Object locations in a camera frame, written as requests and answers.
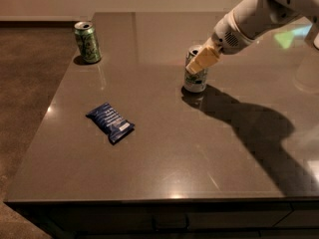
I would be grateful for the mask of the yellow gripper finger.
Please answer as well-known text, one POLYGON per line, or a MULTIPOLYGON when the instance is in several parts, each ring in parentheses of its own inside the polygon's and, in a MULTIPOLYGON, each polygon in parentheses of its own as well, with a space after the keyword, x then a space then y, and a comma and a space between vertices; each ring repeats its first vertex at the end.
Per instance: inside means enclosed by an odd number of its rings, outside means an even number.
POLYGON ((219 52, 214 47, 204 46, 187 64, 186 70, 192 75, 197 74, 216 64, 219 58, 219 52))

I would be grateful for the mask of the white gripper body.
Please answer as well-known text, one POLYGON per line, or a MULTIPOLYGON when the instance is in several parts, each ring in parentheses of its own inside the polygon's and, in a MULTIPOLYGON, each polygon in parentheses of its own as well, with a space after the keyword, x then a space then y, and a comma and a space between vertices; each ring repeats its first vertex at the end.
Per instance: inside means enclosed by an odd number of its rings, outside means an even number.
POLYGON ((204 43, 223 55, 237 54, 250 46, 255 39, 253 14, 227 13, 213 28, 211 36, 204 43))

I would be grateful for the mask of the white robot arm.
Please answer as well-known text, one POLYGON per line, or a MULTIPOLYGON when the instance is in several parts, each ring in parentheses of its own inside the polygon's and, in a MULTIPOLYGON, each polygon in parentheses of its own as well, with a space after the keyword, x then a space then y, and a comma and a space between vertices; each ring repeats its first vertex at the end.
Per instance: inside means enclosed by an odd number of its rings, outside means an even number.
POLYGON ((237 54, 264 33, 302 17, 312 24, 307 40, 318 48, 319 0, 242 0, 215 25, 186 69, 197 74, 216 64, 221 54, 237 54))

